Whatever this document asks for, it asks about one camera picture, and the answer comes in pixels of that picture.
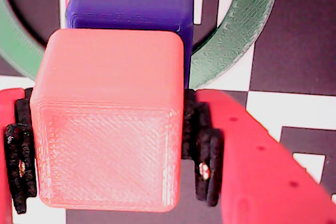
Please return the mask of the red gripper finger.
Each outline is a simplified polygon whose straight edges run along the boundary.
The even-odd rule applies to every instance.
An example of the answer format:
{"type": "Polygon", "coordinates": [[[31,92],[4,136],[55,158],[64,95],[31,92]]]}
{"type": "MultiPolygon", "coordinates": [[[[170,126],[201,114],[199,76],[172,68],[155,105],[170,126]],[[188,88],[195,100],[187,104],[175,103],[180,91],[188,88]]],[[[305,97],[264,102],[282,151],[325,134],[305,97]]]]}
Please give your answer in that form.
{"type": "Polygon", "coordinates": [[[218,90],[184,96],[182,157],[223,223],[335,223],[327,192],[241,104],[218,90]]]}
{"type": "Polygon", "coordinates": [[[37,196],[30,97],[33,88],[1,91],[1,223],[12,223],[12,209],[26,213],[37,196]]]}

